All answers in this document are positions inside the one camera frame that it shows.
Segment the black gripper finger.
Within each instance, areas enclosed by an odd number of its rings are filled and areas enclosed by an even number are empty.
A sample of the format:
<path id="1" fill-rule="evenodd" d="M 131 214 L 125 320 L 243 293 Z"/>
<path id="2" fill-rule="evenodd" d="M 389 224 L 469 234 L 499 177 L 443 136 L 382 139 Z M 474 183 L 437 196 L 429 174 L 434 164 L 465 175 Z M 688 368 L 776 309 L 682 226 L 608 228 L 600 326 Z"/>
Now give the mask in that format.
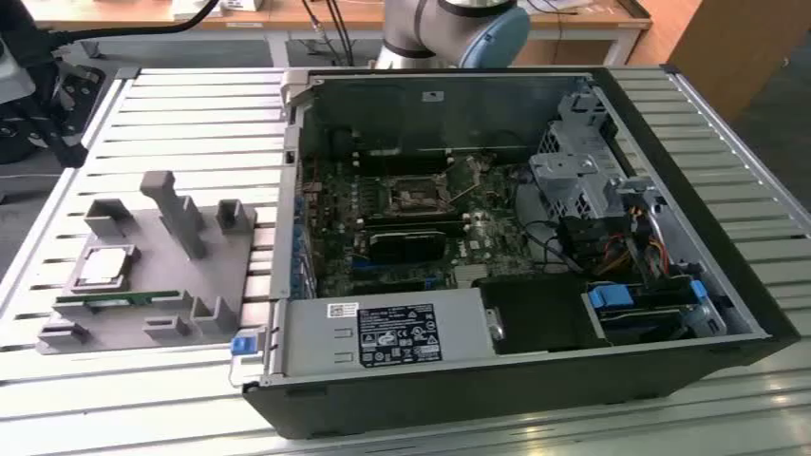
<path id="1" fill-rule="evenodd" d="M 82 138 L 90 115 L 90 73 L 66 61 L 58 61 L 55 69 L 46 86 L 41 136 L 61 165 L 79 168 L 89 154 Z"/>

